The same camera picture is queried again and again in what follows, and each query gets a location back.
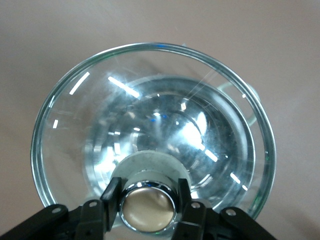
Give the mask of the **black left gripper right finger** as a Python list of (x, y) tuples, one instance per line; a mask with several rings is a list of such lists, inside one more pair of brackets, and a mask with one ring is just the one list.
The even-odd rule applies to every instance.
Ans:
[(192, 199), (187, 179), (178, 180), (178, 210), (182, 213), (174, 229), (176, 240), (274, 240), (275, 237), (237, 207), (215, 212), (199, 199)]

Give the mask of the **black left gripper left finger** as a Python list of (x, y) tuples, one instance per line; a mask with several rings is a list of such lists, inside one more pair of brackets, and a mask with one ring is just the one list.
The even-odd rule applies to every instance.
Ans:
[(35, 213), (5, 234), (2, 240), (103, 240), (119, 209), (122, 179), (114, 177), (100, 198), (74, 210), (53, 204)]

